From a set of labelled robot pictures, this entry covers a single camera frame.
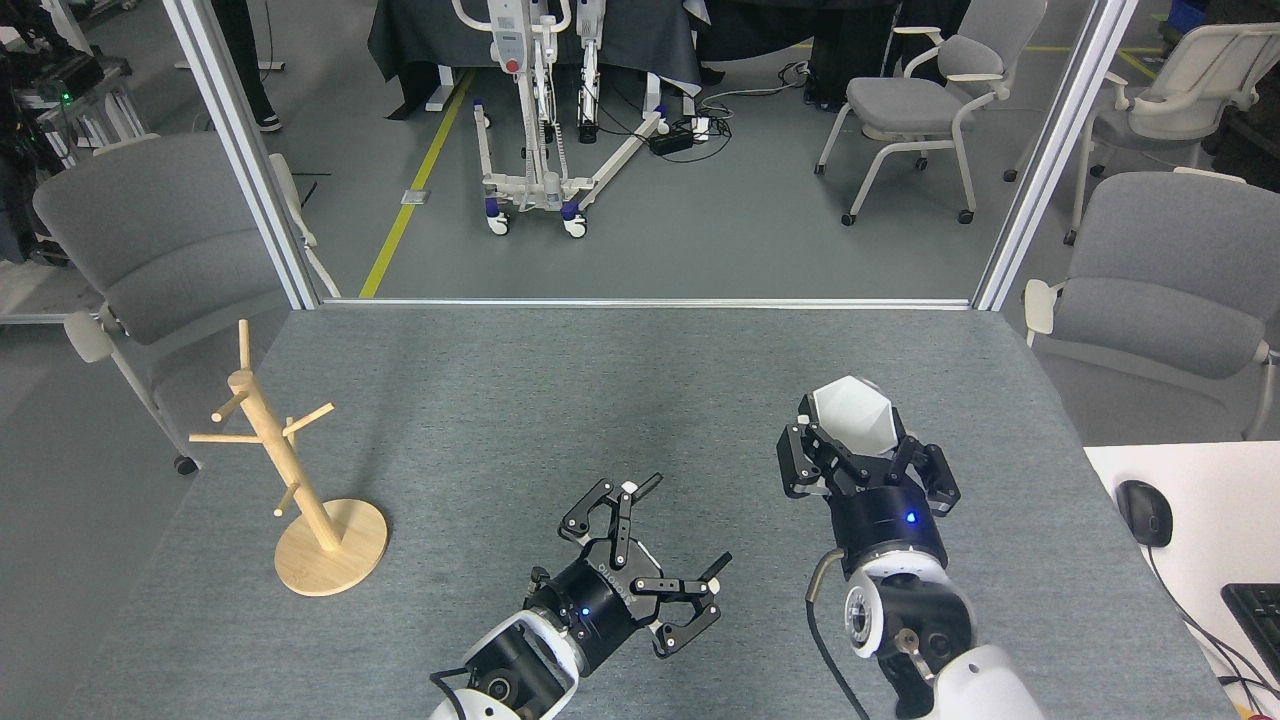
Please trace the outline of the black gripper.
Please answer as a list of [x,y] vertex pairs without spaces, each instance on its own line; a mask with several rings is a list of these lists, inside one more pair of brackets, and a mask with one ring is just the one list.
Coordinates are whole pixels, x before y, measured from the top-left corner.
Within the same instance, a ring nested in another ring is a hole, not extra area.
[[829,496],[835,541],[846,557],[845,577],[874,555],[915,550],[948,565],[932,514],[945,518],[961,498],[948,460],[938,445],[902,436],[893,448],[887,486],[859,489],[854,450],[861,432],[854,415],[833,398],[804,395],[795,421],[778,442],[780,474],[790,498]]
[[[640,484],[599,479],[562,516],[559,536],[586,546],[590,511],[608,505],[611,566],[623,569],[628,561],[632,507],[662,480],[662,473],[653,473]],[[617,588],[612,571],[602,570],[598,562],[591,564],[585,557],[576,559],[556,577],[545,568],[535,566],[530,571],[531,585],[525,607],[541,611],[567,633],[567,639],[582,656],[579,662],[582,676],[591,675],[631,634],[649,623],[655,656],[667,659],[721,618],[716,603],[721,588],[717,575],[732,559],[731,552],[722,553],[694,580],[640,577],[635,580],[635,593],[627,585]],[[694,614],[685,624],[672,624],[657,616],[657,603],[689,603]]]

